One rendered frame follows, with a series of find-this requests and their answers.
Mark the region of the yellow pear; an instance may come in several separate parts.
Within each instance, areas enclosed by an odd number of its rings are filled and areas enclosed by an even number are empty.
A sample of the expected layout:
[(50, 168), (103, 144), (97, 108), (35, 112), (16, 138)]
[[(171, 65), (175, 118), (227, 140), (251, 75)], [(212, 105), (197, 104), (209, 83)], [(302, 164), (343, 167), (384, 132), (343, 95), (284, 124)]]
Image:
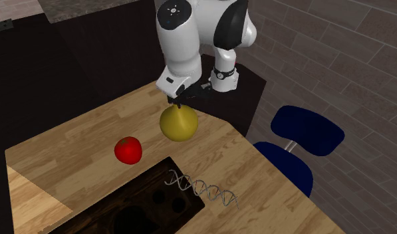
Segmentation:
[(186, 105), (172, 105), (160, 116), (160, 129), (168, 139), (175, 142), (189, 140), (198, 128), (198, 116)]

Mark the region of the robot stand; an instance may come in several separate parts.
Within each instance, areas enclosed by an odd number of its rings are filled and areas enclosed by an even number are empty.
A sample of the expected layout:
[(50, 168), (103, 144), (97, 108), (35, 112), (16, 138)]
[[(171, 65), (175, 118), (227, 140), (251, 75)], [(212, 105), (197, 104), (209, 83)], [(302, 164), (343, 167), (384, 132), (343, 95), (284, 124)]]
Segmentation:
[(242, 136), (246, 136), (254, 117), (266, 81), (241, 64), (235, 65), (238, 85), (229, 92), (199, 89), (195, 96), (182, 102), (196, 110), (229, 122)]

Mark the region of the red tomato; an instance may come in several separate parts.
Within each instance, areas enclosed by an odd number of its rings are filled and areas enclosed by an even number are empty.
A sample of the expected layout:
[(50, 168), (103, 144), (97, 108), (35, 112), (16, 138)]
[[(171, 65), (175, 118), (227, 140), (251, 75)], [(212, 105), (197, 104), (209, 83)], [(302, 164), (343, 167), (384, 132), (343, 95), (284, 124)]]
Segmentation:
[(125, 137), (116, 143), (114, 154), (116, 158), (124, 164), (136, 164), (142, 157), (141, 143), (135, 137)]

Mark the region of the grey double helix model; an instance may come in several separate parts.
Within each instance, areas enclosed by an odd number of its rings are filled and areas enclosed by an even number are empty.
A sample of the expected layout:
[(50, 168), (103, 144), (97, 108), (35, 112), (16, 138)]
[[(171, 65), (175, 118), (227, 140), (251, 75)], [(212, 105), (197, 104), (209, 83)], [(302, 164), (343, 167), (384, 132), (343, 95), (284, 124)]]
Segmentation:
[(202, 179), (192, 179), (189, 175), (180, 175), (175, 170), (168, 171), (171, 175), (169, 181), (165, 181), (165, 185), (177, 185), (181, 191), (192, 190), (195, 196), (205, 195), (210, 201), (219, 199), (224, 207), (228, 207), (232, 203), (239, 209), (238, 197), (230, 190), (221, 189), (217, 185), (206, 184)]

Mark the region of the blue office chair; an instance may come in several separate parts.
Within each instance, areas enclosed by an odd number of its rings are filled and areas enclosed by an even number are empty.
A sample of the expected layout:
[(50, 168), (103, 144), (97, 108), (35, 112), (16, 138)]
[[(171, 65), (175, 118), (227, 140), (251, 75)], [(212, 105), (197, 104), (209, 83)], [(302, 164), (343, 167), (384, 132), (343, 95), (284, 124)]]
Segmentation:
[[(324, 116), (290, 105), (278, 109), (271, 121), (271, 130), (315, 156), (329, 155), (345, 137), (344, 131)], [(290, 144), (282, 148), (269, 142), (257, 142), (253, 146), (307, 197), (311, 195), (312, 171), (291, 153)]]

